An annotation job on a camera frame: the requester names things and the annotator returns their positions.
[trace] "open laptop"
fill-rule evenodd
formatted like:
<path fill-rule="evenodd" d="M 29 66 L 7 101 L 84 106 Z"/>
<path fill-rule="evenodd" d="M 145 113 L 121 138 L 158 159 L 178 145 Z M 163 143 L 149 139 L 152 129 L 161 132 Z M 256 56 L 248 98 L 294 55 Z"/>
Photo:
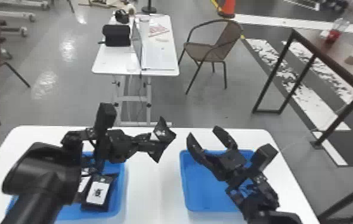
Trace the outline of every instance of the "open laptop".
<path fill-rule="evenodd" d="M 155 38 L 147 38 L 143 42 L 136 22 L 132 27 L 131 39 L 141 70 L 175 70 L 175 63 L 169 60 L 172 58 L 171 52 Z"/>
<path fill-rule="evenodd" d="M 142 68 L 142 39 L 140 38 L 140 33 L 136 26 L 136 21 L 133 22 L 131 41 L 138 58 L 139 66 Z"/>

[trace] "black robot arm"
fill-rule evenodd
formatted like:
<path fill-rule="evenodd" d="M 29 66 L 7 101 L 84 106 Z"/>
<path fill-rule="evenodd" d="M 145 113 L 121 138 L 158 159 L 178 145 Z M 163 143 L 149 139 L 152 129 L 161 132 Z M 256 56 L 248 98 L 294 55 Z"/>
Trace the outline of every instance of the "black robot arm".
<path fill-rule="evenodd" d="M 227 148 L 223 154 L 207 153 L 191 133 L 187 137 L 187 148 L 195 161 L 207 167 L 218 181 L 228 184 L 225 192 L 248 224 L 301 224 L 298 215 L 276 211 L 280 206 L 278 194 L 262 172 L 278 151 L 270 144 L 263 145 L 250 159 L 250 167 L 245 167 L 247 161 L 228 132 L 215 126 L 213 133 Z M 243 187 L 246 180 L 251 184 Z"/>
<path fill-rule="evenodd" d="M 66 204 L 74 202 L 84 167 L 83 141 L 94 146 L 95 173 L 101 173 L 104 161 L 123 163 L 137 151 L 146 152 L 159 162 L 167 146 L 175 139 L 163 117 L 153 133 L 135 137 L 110 129 L 116 118 L 111 104 L 101 103 L 95 125 L 67 132 L 62 147 L 35 142 L 7 174 L 2 192 L 18 199 L 2 224 L 52 224 Z"/>

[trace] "blue tray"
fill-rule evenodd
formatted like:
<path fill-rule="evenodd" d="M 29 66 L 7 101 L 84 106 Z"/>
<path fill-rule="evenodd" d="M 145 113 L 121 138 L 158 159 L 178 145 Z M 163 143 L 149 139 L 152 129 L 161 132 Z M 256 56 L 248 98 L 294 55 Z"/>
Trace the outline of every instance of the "blue tray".
<path fill-rule="evenodd" d="M 254 152 L 251 150 L 239 151 L 248 160 L 245 167 L 249 167 L 251 165 L 249 160 Z M 205 152 L 219 155 L 225 150 L 206 150 Z M 187 150 L 181 151 L 179 159 L 185 205 L 189 211 L 238 211 L 236 205 L 225 193 L 225 189 L 228 187 L 227 183 L 218 181 L 209 169 L 194 161 Z M 250 183 L 252 181 L 245 181 L 241 187 Z"/>
<path fill-rule="evenodd" d="M 109 210 L 102 211 L 82 211 L 80 210 L 80 203 L 73 203 L 70 206 L 64 206 L 57 216 L 57 220 L 77 220 L 77 219 L 93 219 L 113 217 L 118 214 L 121 209 L 122 192 L 124 189 L 125 165 L 123 163 L 112 164 L 106 161 L 104 165 L 103 174 L 119 173 L 117 179 L 111 185 Z M 7 212 L 14 206 L 18 197 L 13 197 L 7 207 Z"/>

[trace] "desk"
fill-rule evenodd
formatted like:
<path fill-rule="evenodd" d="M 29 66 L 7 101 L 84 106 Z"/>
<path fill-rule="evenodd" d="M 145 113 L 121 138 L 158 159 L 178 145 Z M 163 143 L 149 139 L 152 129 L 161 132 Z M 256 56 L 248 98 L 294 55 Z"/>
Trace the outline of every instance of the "desk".
<path fill-rule="evenodd" d="M 84 127 L 67 126 L 20 126 L 13 129 L 0 147 L 0 221 L 11 196 L 1 192 L 2 181 L 12 165 L 37 141 L 60 145 L 60 141 L 69 130 L 81 130 Z M 123 127 L 127 135 L 151 132 L 149 127 Z M 108 219 L 85 219 L 58 223 L 245 223 L 239 213 L 193 213 L 187 210 L 182 192 L 179 153 L 186 149 L 186 137 L 193 133 L 203 148 L 220 150 L 224 146 L 205 128 L 173 128 L 175 140 L 164 151 L 159 164 L 146 153 L 136 153 L 126 162 L 126 195 L 122 201 L 120 213 Z M 257 149 L 270 143 L 277 150 L 277 145 L 266 130 L 227 129 L 242 149 Z M 92 151 L 89 143 L 84 151 Z M 318 224 L 318 220 L 307 202 L 295 177 L 289 170 L 284 158 L 278 154 L 264 170 L 271 186 L 278 193 L 281 207 L 278 211 L 294 212 L 303 224 Z"/>
<path fill-rule="evenodd" d="M 113 102 L 116 103 L 117 113 L 117 124 L 120 126 L 150 126 L 156 123 L 150 122 L 151 116 L 151 77 L 153 76 L 178 76 L 179 67 L 177 61 L 177 52 L 175 50 L 174 36 L 172 33 L 171 18 L 169 15 L 153 14 L 150 20 L 154 23 L 159 23 L 165 28 L 169 29 L 169 32 L 157 35 L 151 38 L 160 38 L 168 40 L 167 42 L 155 41 L 158 46 L 167 49 L 170 55 L 167 60 L 171 60 L 175 65 L 174 70 L 141 70 L 138 58 L 136 56 L 134 47 L 107 47 L 104 44 L 100 45 L 97 52 L 96 59 L 92 66 L 92 72 L 99 75 L 113 75 L 114 78 L 114 92 Z M 115 17 L 112 17 L 109 24 L 116 23 Z M 132 30 L 133 19 L 130 19 L 129 26 Z M 139 77 L 140 74 L 146 79 L 144 88 L 146 90 L 146 96 L 125 96 L 125 76 L 129 75 L 129 80 L 133 77 Z M 146 122 L 122 122 L 121 112 L 123 102 L 146 102 Z"/>
<path fill-rule="evenodd" d="M 305 46 L 309 51 L 313 53 L 313 56 L 310 58 L 302 73 L 299 75 L 295 84 L 293 85 L 292 90 L 289 92 L 288 96 L 285 98 L 281 107 L 278 110 L 260 110 L 258 109 L 261 101 L 268 88 L 270 87 L 273 78 L 277 74 L 278 68 L 282 63 L 286 53 L 288 52 L 289 46 L 293 41 L 300 42 Z M 353 66 L 345 63 L 345 59 L 351 54 L 353 46 L 345 43 L 343 40 L 338 39 L 334 44 L 326 44 L 325 40 L 320 38 L 319 30 L 297 30 L 292 29 L 292 32 L 288 38 L 287 43 L 285 44 L 284 49 L 282 50 L 277 64 L 273 68 L 271 74 L 268 76 L 268 79 L 263 87 L 263 90 L 260 93 L 259 98 L 255 106 L 253 107 L 252 113 L 263 112 L 263 113 L 277 113 L 281 114 L 291 99 L 292 95 L 295 93 L 295 90 L 301 84 L 303 78 L 306 76 L 308 70 L 313 64 L 316 58 L 319 58 L 324 62 L 328 67 L 335 71 L 340 77 L 347 81 L 351 86 L 353 86 Z"/>

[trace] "black case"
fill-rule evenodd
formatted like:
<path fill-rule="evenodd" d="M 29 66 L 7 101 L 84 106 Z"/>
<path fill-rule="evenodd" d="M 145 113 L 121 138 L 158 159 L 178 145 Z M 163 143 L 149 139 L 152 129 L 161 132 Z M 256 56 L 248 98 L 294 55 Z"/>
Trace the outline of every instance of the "black case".
<path fill-rule="evenodd" d="M 109 25 L 103 26 L 103 35 L 106 37 L 106 46 L 131 46 L 129 34 L 131 28 L 128 25 Z"/>

